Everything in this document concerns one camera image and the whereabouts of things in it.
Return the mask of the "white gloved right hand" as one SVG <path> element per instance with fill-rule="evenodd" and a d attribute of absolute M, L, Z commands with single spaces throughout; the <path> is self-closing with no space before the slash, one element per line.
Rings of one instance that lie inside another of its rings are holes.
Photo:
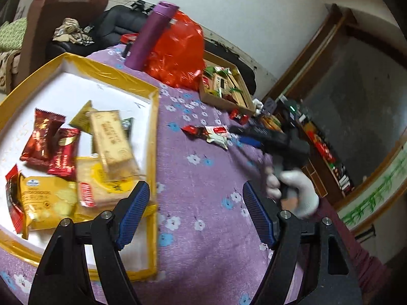
<path fill-rule="evenodd" d="M 265 168 L 266 196 L 297 218 L 309 218 L 319 206 L 319 196 L 310 178 L 301 170 L 285 170 L 278 175 L 272 166 Z"/>

